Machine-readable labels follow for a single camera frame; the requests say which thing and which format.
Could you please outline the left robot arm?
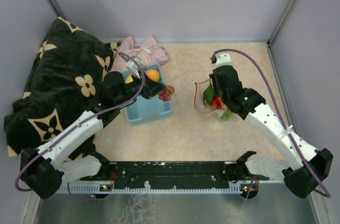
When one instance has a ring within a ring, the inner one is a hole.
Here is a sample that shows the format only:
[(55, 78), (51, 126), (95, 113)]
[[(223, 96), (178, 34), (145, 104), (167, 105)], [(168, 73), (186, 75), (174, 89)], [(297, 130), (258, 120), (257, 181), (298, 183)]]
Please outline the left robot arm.
[(67, 157), (95, 133), (112, 122), (138, 96), (150, 99), (164, 90), (162, 82), (154, 81), (138, 72), (130, 83), (125, 83), (120, 72), (110, 72), (99, 87), (99, 102), (85, 110), (68, 128), (57, 137), (36, 149), (26, 148), (21, 153), (20, 172), (15, 187), (21, 191), (19, 181), (27, 190), (33, 190), (41, 199), (47, 199), (62, 185), (86, 178), (106, 179), (110, 162), (98, 152), (87, 154), (78, 160)]

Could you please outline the green grape bunch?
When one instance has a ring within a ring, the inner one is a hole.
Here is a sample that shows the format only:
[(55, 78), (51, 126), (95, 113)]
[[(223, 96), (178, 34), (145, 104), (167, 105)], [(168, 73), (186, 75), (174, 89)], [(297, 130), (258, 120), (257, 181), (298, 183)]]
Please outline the green grape bunch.
[(227, 110), (221, 114), (219, 117), (220, 120), (227, 121), (233, 116), (233, 113), (230, 110)]

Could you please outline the clear zip top bag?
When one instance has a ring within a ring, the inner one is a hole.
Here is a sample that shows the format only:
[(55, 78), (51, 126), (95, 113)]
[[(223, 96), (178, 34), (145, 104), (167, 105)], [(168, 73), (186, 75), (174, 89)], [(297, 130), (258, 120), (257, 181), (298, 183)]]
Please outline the clear zip top bag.
[(213, 87), (212, 79), (206, 79), (201, 82), (192, 81), (195, 86), (194, 108), (200, 114), (208, 114), (218, 118), (221, 121), (231, 119), (233, 113), (223, 104)]

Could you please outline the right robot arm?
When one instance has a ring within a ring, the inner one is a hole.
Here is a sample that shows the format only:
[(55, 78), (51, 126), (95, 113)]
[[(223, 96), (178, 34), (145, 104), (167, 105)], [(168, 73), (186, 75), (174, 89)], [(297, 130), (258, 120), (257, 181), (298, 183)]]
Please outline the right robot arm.
[(285, 158), (248, 151), (239, 158), (237, 173), (241, 178), (260, 175), (277, 180), (304, 199), (328, 177), (333, 154), (328, 149), (318, 150), (286, 127), (256, 90), (242, 86), (233, 66), (215, 68), (210, 78), (228, 109), (257, 128)]

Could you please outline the yellow pear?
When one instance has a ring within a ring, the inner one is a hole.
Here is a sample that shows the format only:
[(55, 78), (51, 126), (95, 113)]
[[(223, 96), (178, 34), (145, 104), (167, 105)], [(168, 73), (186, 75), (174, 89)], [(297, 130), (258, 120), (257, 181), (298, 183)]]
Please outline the yellow pear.
[(133, 82), (133, 76), (132, 75), (129, 75), (126, 79), (125, 79), (125, 83), (128, 84), (128, 83), (131, 83)]

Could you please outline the purple grape bunch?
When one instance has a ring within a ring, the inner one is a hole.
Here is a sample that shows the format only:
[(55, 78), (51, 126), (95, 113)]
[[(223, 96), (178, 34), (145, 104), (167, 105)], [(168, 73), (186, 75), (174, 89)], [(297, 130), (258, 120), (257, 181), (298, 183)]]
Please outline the purple grape bunch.
[(158, 94), (158, 98), (164, 102), (170, 101), (172, 98), (172, 95), (175, 93), (175, 88), (171, 85), (165, 86), (164, 90), (162, 90)]

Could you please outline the red strawberry bunch with leaves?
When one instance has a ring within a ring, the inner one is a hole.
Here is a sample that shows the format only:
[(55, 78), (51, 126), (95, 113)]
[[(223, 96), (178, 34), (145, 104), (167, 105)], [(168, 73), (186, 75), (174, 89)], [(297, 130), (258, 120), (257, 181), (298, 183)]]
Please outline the red strawberry bunch with leaves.
[(203, 103), (206, 106), (210, 106), (213, 109), (225, 111), (225, 107), (222, 103), (222, 98), (220, 96), (215, 96), (215, 92), (212, 86), (208, 86), (203, 92)]

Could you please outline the orange peach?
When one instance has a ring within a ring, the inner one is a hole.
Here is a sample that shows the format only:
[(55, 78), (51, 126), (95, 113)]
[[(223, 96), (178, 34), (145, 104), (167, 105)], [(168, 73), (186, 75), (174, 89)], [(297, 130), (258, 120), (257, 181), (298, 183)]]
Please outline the orange peach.
[(158, 70), (155, 69), (150, 69), (146, 71), (146, 76), (153, 80), (158, 82), (160, 80), (160, 72)]

